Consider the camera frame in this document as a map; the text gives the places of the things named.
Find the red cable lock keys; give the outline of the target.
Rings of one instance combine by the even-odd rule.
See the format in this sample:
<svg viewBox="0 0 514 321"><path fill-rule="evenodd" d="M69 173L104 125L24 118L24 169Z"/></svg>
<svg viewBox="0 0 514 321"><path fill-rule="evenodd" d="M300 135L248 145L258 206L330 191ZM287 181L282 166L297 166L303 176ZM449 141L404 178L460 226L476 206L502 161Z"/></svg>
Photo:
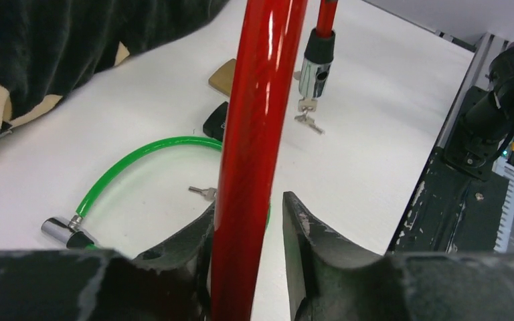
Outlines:
<svg viewBox="0 0 514 321"><path fill-rule="evenodd" d="M310 116L310 113L316 112L317 100L312 98L303 98L298 101L298 114L294 117L294 120L298 123L310 128L317 134L324 134L325 131L318 127L315 123L315 119Z"/></svg>

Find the brass padlock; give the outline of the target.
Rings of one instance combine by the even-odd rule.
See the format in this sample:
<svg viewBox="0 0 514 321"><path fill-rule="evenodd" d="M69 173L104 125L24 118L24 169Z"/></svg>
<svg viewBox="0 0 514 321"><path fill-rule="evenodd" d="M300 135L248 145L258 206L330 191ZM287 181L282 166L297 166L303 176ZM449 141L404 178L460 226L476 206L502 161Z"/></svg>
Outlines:
<svg viewBox="0 0 514 321"><path fill-rule="evenodd" d="M230 97L236 69L236 59L232 58L220 66L208 79L208 84L219 93Z"/></svg>

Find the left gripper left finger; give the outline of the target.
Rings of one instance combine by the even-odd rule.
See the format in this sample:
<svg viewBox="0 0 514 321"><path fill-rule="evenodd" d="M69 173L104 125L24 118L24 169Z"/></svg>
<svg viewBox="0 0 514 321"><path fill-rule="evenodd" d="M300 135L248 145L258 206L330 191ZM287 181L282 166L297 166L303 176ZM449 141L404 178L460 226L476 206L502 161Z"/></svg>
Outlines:
<svg viewBox="0 0 514 321"><path fill-rule="evenodd" d="M0 320L209 320L214 211L134 259L112 249L0 251Z"/></svg>

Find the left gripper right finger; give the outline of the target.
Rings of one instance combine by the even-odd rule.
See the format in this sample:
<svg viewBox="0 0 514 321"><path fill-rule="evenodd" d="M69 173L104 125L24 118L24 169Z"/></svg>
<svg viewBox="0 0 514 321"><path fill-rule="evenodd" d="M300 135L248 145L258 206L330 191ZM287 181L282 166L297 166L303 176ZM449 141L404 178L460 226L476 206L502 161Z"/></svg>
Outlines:
<svg viewBox="0 0 514 321"><path fill-rule="evenodd" d="M514 253L378 255L282 196L291 320L514 320Z"/></svg>

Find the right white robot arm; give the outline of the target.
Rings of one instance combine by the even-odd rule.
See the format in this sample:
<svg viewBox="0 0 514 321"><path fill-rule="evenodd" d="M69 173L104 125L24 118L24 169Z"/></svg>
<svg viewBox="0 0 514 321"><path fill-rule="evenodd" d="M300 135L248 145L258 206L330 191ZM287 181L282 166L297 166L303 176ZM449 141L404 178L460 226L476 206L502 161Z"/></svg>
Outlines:
<svg viewBox="0 0 514 321"><path fill-rule="evenodd" d="M514 43L485 61L487 70L477 77L487 86L466 91L443 155L446 164L482 181L514 138Z"/></svg>

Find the small black padlock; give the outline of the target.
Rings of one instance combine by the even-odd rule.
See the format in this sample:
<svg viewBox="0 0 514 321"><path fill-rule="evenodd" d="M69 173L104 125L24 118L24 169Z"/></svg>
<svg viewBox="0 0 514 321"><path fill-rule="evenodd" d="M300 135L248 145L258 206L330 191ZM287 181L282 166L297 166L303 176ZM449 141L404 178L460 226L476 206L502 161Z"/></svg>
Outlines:
<svg viewBox="0 0 514 321"><path fill-rule="evenodd" d="M224 139L228 102L221 103L203 123L203 133L212 139L222 142Z"/></svg>

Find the red cable lock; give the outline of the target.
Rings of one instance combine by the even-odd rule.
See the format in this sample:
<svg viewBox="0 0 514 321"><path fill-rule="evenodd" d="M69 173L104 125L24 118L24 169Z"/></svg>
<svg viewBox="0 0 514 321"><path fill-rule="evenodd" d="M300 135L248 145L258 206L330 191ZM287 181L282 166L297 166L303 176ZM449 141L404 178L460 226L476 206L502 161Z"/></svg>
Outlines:
<svg viewBox="0 0 514 321"><path fill-rule="evenodd" d="M211 319L252 315L306 1L249 1L226 117L211 259Z"/></svg>

